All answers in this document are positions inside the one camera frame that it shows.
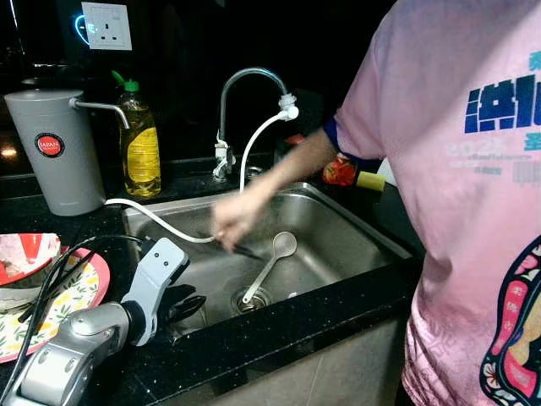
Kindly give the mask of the person right hand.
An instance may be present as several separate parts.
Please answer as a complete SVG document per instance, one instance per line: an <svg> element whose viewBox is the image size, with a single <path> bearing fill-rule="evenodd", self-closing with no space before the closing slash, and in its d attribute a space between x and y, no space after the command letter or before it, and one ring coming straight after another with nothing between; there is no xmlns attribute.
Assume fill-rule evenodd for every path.
<svg viewBox="0 0 541 406"><path fill-rule="evenodd" d="M260 219L268 197L255 190L228 195L218 200L211 210L211 236L226 251L235 251L243 239Z"/></svg>

